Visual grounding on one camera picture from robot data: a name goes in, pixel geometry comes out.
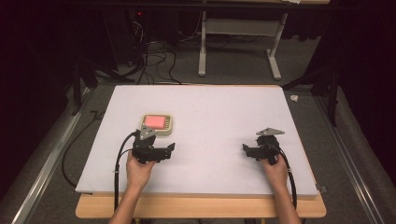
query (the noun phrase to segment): pink sponge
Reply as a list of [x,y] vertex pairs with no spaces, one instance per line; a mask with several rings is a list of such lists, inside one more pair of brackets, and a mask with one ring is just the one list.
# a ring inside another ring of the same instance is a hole
[[147,115],[145,117],[144,123],[146,126],[152,128],[152,129],[155,129],[155,130],[165,129],[165,117],[164,116]]

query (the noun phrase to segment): metal track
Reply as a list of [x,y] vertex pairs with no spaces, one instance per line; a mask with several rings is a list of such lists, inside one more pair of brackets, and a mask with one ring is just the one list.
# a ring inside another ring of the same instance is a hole
[[92,96],[92,92],[89,92],[88,88],[85,89],[83,92],[85,96],[83,100],[82,107],[80,111],[71,119],[69,125],[67,126],[66,130],[64,131],[64,135],[56,144],[55,148],[49,154],[46,162],[44,163],[43,168],[41,169],[40,173],[35,180],[35,183],[31,187],[29,193],[27,194],[23,204],[21,205],[20,210],[18,211],[17,215],[14,217],[12,223],[20,224],[20,223],[28,223],[30,217],[32,216],[33,212],[35,211],[36,206],[38,205],[41,196],[44,194],[44,191],[49,184],[52,175],[64,154],[65,145],[70,138],[72,132],[74,131],[79,118],[81,117],[81,110],[84,108],[85,104],[89,101]]
[[323,114],[329,129],[332,131],[332,136],[334,137],[335,142],[338,145],[338,154],[341,159],[341,163],[343,163],[344,168],[346,169],[346,173],[349,176],[350,182],[352,183],[353,188],[356,191],[356,194],[361,201],[361,205],[369,218],[371,223],[385,223],[383,218],[378,212],[378,209],[373,201],[371,196],[370,190],[367,189],[366,184],[364,183],[363,179],[361,178],[361,174],[359,173],[358,168],[355,166],[352,157],[349,155],[347,151],[347,147],[344,144],[344,141],[338,132],[336,127],[332,126],[332,123],[327,118],[327,108],[326,105],[321,97],[314,97],[315,103],[317,107]]

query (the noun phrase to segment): forearm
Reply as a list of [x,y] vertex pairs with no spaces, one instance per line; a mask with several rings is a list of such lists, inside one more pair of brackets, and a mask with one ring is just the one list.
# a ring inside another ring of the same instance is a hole
[[131,223],[140,192],[141,189],[127,189],[124,192],[117,210],[110,219],[110,223]]
[[286,188],[275,191],[276,212],[279,224],[301,223]]

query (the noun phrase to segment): gray carpet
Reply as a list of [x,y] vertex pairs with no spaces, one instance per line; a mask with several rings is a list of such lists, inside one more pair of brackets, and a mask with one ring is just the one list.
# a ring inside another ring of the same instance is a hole
[[[178,47],[151,46],[150,49],[161,51],[172,50],[177,54],[176,66],[172,70],[175,79],[183,83],[203,84],[286,84],[301,76],[318,43],[317,40],[299,42],[296,39],[282,40],[276,53],[281,81],[274,81],[271,77],[269,64],[263,50],[269,46],[268,38],[250,42],[247,37],[238,41],[230,41],[224,48],[209,48],[207,50],[206,77],[198,77],[199,47],[180,45]],[[208,41],[212,47],[222,46],[223,40]],[[173,55],[166,54],[166,63],[156,67],[160,60],[158,56],[150,56],[147,73],[142,76],[142,83],[169,82],[160,77],[169,77],[168,70],[172,66]],[[92,121],[94,111],[105,111],[116,82],[101,79],[101,84],[93,92],[92,98],[84,107],[81,118],[74,130],[71,139]],[[323,114],[319,111],[315,99],[306,87],[295,91],[286,91],[290,112],[304,144],[304,148],[311,164],[317,182],[326,187],[327,192],[322,194],[327,208],[324,218],[308,219],[306,223],[370,223],[361,202],[341,162],[338,146],[332,137]],[[298,94],[300,100],[292,102],[291,94]],[[389,178],[383,171],[378,160],[361,134],[359,125],[348,111],[347,102],[342,94],[338,100],[337,123],[338,130],[350,153],[357,159],[357,166],[362,170],[367,185],[380,206],[385,223],[395,220],[396,204],[389,197],[394,197],[395,189],[389,183]],[[36,150],[35,155],[25,165],[23,172],[12,186],[7,197],[1,202],[0,223],[10,223],[15,217],[24,197],[34,183],[45,159],[53,148],[50,139],[56,139],[63,134],[62,130],[68,122],[64,115],[55,124],[47,136],[47,140]],[[91,150],[95,134],[100,126],[96,120],[70,147],[65,160],[65,168],[71,180],[77,183]],[[107,223],[106,219],[79,219],[75,215],[79,194],[64,180],[61,166],[57,169],[46,188],[41,201],[34,211],[30,223]],[[275,219],[268,219],[269,223],[276,223]]]

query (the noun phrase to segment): person's right arm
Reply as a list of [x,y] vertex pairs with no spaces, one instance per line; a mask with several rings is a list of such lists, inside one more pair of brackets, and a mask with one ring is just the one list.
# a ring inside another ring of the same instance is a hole
[[288,191],[288,171],[282,156],[277,155],[277,163],[274,165],[270,165],[268,160],[261,160],[261,162],[275,195],[279,224],[301,223]]

